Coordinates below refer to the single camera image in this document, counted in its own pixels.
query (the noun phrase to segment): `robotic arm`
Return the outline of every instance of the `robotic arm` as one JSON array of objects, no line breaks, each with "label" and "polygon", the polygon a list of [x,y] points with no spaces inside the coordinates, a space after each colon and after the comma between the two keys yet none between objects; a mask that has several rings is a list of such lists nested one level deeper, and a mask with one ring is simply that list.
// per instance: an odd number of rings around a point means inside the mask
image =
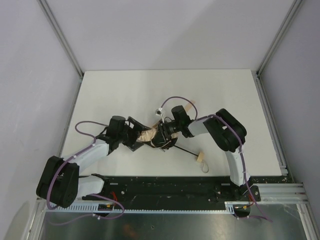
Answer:
[{"label": "robotic arm", "polygon": [[[96,141],[90,149],[84,150],[78,155],[73,154],[64,158],[52,156],[48,159],[36,194],[47,199],[50,190],[50,202],[67,208],[76,198],[99,194],[104,185],[108,184],[108,179],[102,175],[92,174],[91,176],[80,177],[80,173],[102,157],[111,154],[119,147],[119,144],[127,146],[132,151],[144,144],[152,148],[167,150],[175,145],[179,132],[185,138],[209,133],[216,144],[226,153],[231,182],[239,189],[244,189],[243,164],[239,154],[239,141],[236,136],[212,115],[191,120],[181,105],[174,107],[171,112],[174,120],[170,122],[161,120],[154,128],[144,126],[131,117],[126,120],[121,116],[113,116],[109,126],[96,136]],[[244,144],[247,135],[246,129],[225,109],[219,110],[216,115],[232,127]],[[149,138],[142,139],[142,136],[149,136]],[[65,163],[64,159],[72,156],[72,160]],[[52,189],[50,189],[54,174],[62,164],[65,164],[65,166],[54,181]],[[249,178],[249,173],[246,173],[246,179]]]}]

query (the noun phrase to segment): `wire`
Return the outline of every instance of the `wire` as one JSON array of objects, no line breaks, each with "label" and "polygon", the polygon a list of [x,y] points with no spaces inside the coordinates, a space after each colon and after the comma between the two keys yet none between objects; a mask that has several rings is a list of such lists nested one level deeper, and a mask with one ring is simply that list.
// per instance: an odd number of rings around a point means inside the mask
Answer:
[{"label": "wire", "polygon": [[207,173],[209,172],[209,165],[208,165],[208,163],[207,163],[204,159],[202,160],[201,171],[202,171],[204,174],[207,174]]},{"label": "wire", "polygon": [[109,127],[109,126],[108,126],[108,125],[106,125],[106,127],[103,129],[103,131],[102,131],[102,132],[100,132],[100,134],[103,134],[103,133],[108,129],[108,127]]},{"label": "wire", "polygon": [[56,209],[56,208],[58,207],[58,205],[56,205],[56,206],[51,206],[51,205],[50,205],[50,197],[51,197],[52,189],[54,188],[54,184],[55,184],[55,182],[56,182],[56,180],[57,180],[57,178],[58,178],[59,173],[61,172],[61,170],[62,170],[62,169],[65,167],[65,165],[67,165],[67,163],[70,162],[72,159],[76,158],[78,155],[84,153],[85,151],[91,149],[91,148],[94,147],[95,144],[96,144],[97,139],[96,139],[96,137],[95,137],[94,135],[89,134],[89,133],[86,133],[86,132],[83,132],[83,131],[80,131],[80,130],[78,129],[78,126],[79,126],[80,124],[84,124],[84,123],[97,124],[97,125],[104,126],[104,127],[107,127],[107,126],[108,126],[108,125],[105,125],[105,124],[103,124],[103,123],[96,122],[96,121],[80,121],[80,122],[78,122],[78,123],[74,126],[75,130],[76,130],[79,134],[82,134],[82,135],[89,136],[89,137],[93,138],[93,143],[90,144],[89,146],[85,147],[84,149],[80,150],[80,151],[77,152],[75,155],[69,157],[67,160],[65,160],[65,161],[61,164],[61,166],[57,169],[57,171],[55,172],[55,174],[53,175],[53,178],[52,178],[51,183],[50,183],[49,188],[48,188],[48,192],[47,192],[47,194],[46,194],[46,206],[47,206],[47,208],[48,208],[49,210],[54,210],[54,209]]},{"label": "wire", "polygon": [[190,104],[192,105],[192,107],[194,108],[194,110],[195,110],[195,118],[194,118],[194,119],[196,120],[196,119],[198,118],[198,109],[196,108],[196,106],[194,105],[194,103],[193,103],[192,101],[186,99],[186,98],[183,97],[183,96],[171,96],[171,97],[167,98],[167,99],[162,103],[161,108],[163,108],[164,105],[165,105],[170,99],[183,99],[183,100],[187,101],[188,103],[190,103]]},{"label": "wire", "polygon": [[251,207],[253,204],[255,204],[255,202],[252,200],[252,197],[249,195],[249,200],[251,200],[250,202],[252,202],[249,207]]},{"label": "wire", "polygon": [[235,130],[228,123],[226,123],[225,120],[223,120],[223,118],[221,118],[221,117],[219,117],[219,116],[217,116],[215,114],[211,114],[211,115],[208,115],[208,116],[201,117],[201,118],[197,119],[197,121],[200,121],[200,120],[206,119],[206,118],[218,119],[220,122],[222,122],[233,133],[233,135],[236,137],[236,139],[239,142],[239,154],[240,154],[241,161],[242,161],[244,182],[245,182],[246,188],[248,189],[249,195],[251,196],[253,202],[255,203],[256,207],[259,209],[260,213],[263,215],[263,216],[250,216],[249,218],[265,219],[265,220],[268,220],[270,223],[272,223],[273,221],[270,218],[267,217],[267,215],[261,209],[260,205],[257,203],[257,201],[256,201],[256,199],[255,199],[255,197],[254,197],[254,195],[253,195],[253,193],[252,193],[252,191],[250,189],[250,186],[248,184],[247,174],[246,174],[246,172],[247,172],[246,162],[245,162],[244,154],[242,152],[243,144],[242,144],[242,141],[241,141],[240,137],[235,132]]},{"label": "wire", "polygon": [[113,200],[118,201],[118,198],[117,198],[117,196],[116,196],[115,192],[114,192],[114,191],[112,191],[112,192],[111,192],[111,194],[112,194],[112,196],[113,196]]},{"label": "wire", "polygon": [[82,218],[86,218],[86,217],[97,217],[98,220],[100,219],[104,219],[104,220],[112,220],[112,219],[117,219],[117,218],[120,218],[124,213],[125,213],[125,208],[124,206],[118,202],[117,200],[112,200],[108,197],[105,197],[105,196],[100,196],[98,194],[90,194],[90,196],[93,196],[93,197],[96,197],[96,198],[99,198],[99,199],[104,199],[104,200],[107,200],[107,201],[111,201],[114,203],[114,206],[116,206],[116,204],[118,204],[120,206],[120,208],[122,209],[122,212],[119,214],[119,215],[116,215],[116,216],[100,216],[100,215],[97,215],[95,213],[88,213],[88,214],[84,214],[84,215],[81,215],[81,216],[78,216],[70,221],[66,221],[66,222],[62,222],[62,223],[55,223],[55,222],[51,222],[49,221],[49,223],[51,225],[54,225],[54,226],[64,226],[64,225],[68,225],[70,223],[73,223],[79,219],[82,219]]},{"label": "wire", "polygon": [[170,141],[168,141],[165,145],[163,145],[163,146],[158,146],[158,147],[156,147],[156,149],[162,149],[162,148],[164,148],[165,146],[167,146],[169,143],[171,143],[171,140]]},{"label": "wire", "polygon": [[172,122],[173,120],[170,118],[170,117],[168,117],[168,116],[166,116],[165,118],[164,118],[164,121],[166,122],[166,119],[170,119],[170,121]]}]

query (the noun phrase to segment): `white table surface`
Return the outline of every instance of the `white table surface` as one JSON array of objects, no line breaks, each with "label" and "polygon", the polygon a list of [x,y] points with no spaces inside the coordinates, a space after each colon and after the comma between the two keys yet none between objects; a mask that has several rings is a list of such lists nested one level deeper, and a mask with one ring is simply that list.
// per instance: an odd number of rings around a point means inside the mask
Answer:
[{"label": "white table surface", "polygon": [[[129,70],[87,71],[76,101],[62,156],[77,152],[92,139],[78,134],[74,127],[80,121],[109,124],[119,115],[133,117],[146,126],[158,118],[154,112],[171,96],[195,101],[199,117],[227,109],[246,128],[244,156],[252,176],[279,176],[281,170],[258,97],[252,73],[248,69],[215,70]],[[185,106],[172,99],[164,107]],[[188,114],[191,119],[195,111]],[[103,127],[85,123],[80,130],[97,135]],[[227,176],[230,174],[225,153],[209,134],[193,138],[180,135],[177,145],[198,153],[203,151],[209,165],[207,174],[194,156],[177,148],[166,152],[143,146],[132,152],[121,145],[109,156],[88,167],[82,175],[98,173],[110,176]]]}]

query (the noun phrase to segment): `tan fabric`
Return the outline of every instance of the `tan fabric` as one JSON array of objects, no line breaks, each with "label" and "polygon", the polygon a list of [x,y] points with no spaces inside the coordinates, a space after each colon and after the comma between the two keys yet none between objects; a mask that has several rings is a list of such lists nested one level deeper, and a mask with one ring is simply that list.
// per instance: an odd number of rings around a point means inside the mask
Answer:
[{"label": "tan fabric", "polygon": [[150,130],[142,131],[137,139],[139,142],[150,142],[156,135],[157,129],[151,128]]},{"label": "tan fabric", "polygon": [[177,139],[179,137],[179,133],[172,133],[171,134],[171,138],[173,138],[173,139]]}]

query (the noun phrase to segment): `metal floor panel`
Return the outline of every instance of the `metal floor panel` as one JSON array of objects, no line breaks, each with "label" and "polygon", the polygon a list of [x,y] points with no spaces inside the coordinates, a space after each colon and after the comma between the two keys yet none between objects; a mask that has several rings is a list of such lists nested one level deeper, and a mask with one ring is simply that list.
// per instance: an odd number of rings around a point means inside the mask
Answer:
[{"label": "metal floor panel", "polygon": [[[237,220],[230,214],[125,214],[115,220],[84,217],[83,213],[47,212],[41,240],[306,240],[295,204],[262,205],[273,220]],[[259,214],[256,207],[251,215]]]}]

